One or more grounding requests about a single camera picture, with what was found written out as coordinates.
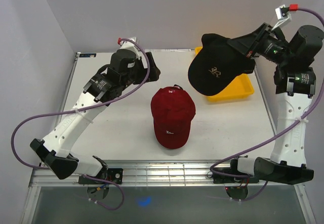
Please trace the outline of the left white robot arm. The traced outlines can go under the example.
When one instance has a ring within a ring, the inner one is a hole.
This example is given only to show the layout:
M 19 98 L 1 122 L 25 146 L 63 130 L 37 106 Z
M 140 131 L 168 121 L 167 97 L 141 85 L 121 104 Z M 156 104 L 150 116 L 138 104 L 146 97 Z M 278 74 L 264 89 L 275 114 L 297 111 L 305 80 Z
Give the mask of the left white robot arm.
M 115 101 L 130 85 L 157 81 L 160 70 L 151 52 L 146 52 L 149 68 L 144 68 L 141 57 L 133 51 L 119 49 L 110 63 L 98 69 L 84 86 L 73 107 L 73 113 L 43 139 L 34 139 L 30 147 L 41 161 L 60 180 L 75 174 L 86 174 L 96 183 L 107 179 L 108 166 L 97 156 L 84 157 L 71 152 L 77 139 L 93 120 L 103 112 L 109 101 Z

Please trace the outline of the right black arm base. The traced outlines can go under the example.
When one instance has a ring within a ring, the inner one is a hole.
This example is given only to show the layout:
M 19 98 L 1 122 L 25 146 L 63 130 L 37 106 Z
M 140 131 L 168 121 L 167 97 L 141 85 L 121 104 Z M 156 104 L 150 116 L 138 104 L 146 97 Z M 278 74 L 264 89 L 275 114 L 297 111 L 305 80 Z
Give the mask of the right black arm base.
M 239 173 L 236 170 L 231 170 L 230 168 L 217 168 L 216 171 L 222 173 L 228 173 L 228 174 L 242 175 L 242 173 Z M 246 184 L 247 183 L 247 178 L 224 176 L 224 175 L 214 174 L 211 171 L 207 173 L 206 177 L 212 179 L 214 184 Z

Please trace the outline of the red baseball cap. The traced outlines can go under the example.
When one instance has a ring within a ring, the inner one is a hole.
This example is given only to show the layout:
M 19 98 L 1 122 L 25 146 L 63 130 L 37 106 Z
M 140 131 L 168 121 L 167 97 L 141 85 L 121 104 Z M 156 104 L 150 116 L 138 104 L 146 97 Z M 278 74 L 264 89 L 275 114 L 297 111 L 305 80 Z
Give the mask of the red baseball cap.
M 188 141 L 196 107 L 190 95 L 179 85 L 160 88 L 151 99 L 154 133 L 163 147 L 182 148 Z

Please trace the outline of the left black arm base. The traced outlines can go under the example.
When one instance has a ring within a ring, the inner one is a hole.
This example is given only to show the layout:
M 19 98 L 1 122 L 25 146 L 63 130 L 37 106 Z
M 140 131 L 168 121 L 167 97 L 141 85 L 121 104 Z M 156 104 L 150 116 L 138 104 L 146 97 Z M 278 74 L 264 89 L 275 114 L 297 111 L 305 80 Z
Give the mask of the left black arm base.
M 122 184 L 123 183 L 123 173 L 124 173 L 124 169 L 123 168 L 109 168 L 108 171 L 107 171 L 107 174 L 105 175 L 105 178 L 104 177 L 98 177 L 96 176 L 96 178 L 99 178 L 99 179 L 105 179 L 107 181 L 110 181 L 110 182 L 114 182 L 116 184 Z M 91 180 L 91 179 L 88 179 L 88 178 L 85 178 L 83 176 L 80 176 L 78 178 L 78 183 L 81 184 L 81 185 L 95 185 L 95 184 L 105 184 L 104 182 L 102 181 L 94 181 L 94 180 Z

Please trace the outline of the black cap gold logo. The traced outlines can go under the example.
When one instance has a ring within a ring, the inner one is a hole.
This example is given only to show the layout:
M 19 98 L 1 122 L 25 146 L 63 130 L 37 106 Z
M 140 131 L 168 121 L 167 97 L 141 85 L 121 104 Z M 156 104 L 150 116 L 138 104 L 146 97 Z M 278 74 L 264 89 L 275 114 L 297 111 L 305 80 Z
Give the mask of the black cap gold logo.
M 229 38 L 214 33 L 201 37 L 202 49 L 188 68 L 192 87 L 204 96 L 223 91 L 237 76 L 251 74 L 255 61 L 227 44 Z

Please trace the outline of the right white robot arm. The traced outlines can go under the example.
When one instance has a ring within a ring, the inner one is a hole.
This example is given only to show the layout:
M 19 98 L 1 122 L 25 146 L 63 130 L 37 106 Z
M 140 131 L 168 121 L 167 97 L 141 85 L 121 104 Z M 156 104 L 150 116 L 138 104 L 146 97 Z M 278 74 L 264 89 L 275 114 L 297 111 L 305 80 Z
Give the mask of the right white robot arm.
M 315 94 L 316 75 L 310 66 L 321 50 L 323 31 L 301 26 L 291 41 L 280 28 L 263 24 L 256 31 L 231 39 L 229 45 L 247 57 L 256 54 L 276 64 L 273 76 L 278 103 L 278 120 L 269 158 L 238 156 L 231 160 L 229 177 L 241 182 L 246 176 L 295 185 L 313 179 L 307 168 L 304 141 L 307 117 Z

